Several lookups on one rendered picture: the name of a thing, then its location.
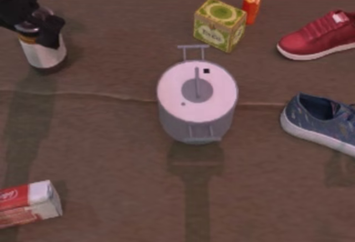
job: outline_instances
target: green box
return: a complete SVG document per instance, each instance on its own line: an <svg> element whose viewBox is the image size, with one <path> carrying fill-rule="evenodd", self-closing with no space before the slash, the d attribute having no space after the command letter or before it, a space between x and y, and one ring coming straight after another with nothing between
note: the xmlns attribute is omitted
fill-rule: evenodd
<svg viewBox="0 0 355 242"><path fill-rule="evenodd" d="M244 35L246 12L219 0L207 0L196 12L194 37L230 53Z"/></svg>

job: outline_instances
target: white sole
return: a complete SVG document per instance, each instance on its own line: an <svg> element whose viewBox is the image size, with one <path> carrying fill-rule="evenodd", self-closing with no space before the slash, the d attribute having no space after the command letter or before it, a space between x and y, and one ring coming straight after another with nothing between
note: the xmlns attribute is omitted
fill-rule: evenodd
<svg viewBox="0 0 355 242"><path fill-rule="evenodd" d="M281 114L280 122L281 122L282 129L290 135L326 146L328 148L355 157L354 145L342 142L338 139L329 137L327 135L319 134L313 131L308 131L298 127L297 125L291 123L291 121L287 119L285 110L283 110Z"/></svg>
<svg viewBox="0 0 355 242"><path fill-rule="evenodd" d="M289 52L285 51L284 49L282 49L279 44L276 47L277 47L277 50L288 59L295 60L295 61L310 61L310 60L322 58L322 57L329 55L331 53L342 52L342 51L346 51L348 49L353 49L353 48L355 48L355 43L336 46L336 47L328 49L324 52L318 52L315 54L308 54L308 55L297 55L297 54L289 53Z"/></svg>

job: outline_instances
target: blue shoe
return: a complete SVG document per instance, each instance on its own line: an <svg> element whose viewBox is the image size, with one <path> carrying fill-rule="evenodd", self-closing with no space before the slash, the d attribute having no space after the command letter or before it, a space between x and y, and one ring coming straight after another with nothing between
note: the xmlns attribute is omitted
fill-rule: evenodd
<svg viewBox="0 0 355 242"><path fill-rule="evenodd" d="M355 157L355 108L300 93L281 114L281 127L295 137Z"/></svg>

